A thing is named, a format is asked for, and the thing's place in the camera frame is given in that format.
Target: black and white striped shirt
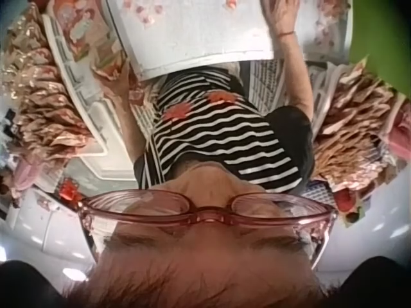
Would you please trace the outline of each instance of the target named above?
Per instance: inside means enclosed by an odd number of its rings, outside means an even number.
[[[263,117],[239,88],[212,67],[168,78],[146,152],[135,164],[140,188],[172,179],[173,168],[189,160],[219,162],[271,193],[305,186],[313,169],[308,118],[294,107]]]

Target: wrist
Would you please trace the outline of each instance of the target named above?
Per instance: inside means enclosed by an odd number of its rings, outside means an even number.
[[[294,40],[297,39],[297,35],[295,34],[295,31],[277,33],[275,37],[278,43],[282,43],[282,44],[287,44],[288,42],[293,42]]]

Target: snack bag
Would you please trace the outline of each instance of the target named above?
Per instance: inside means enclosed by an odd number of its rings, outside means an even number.
[[[96,0],[55,0],[53,12],[75,61],[109,32]]]

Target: red package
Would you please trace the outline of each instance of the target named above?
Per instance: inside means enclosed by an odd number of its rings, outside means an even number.
[[[55,0],[53,11],[76,61],[109,32],[95,0]]]
[[[405,101],[394,120],[388,135],[391,152],[396,156],[411,161],[411,102]]]

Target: eyeglasses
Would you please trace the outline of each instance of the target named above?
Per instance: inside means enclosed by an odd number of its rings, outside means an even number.
[[[101,194],[78,202],[83,227],[107,237],[124,225],[167,229],[201,222],[219,222],[247,230],[287,230],[309,245],[314,268],[328,243],[337,211],[326,204],[289,194],[241,194],[222,207],[197,208],[186,196],[169,191],[127,190]]]

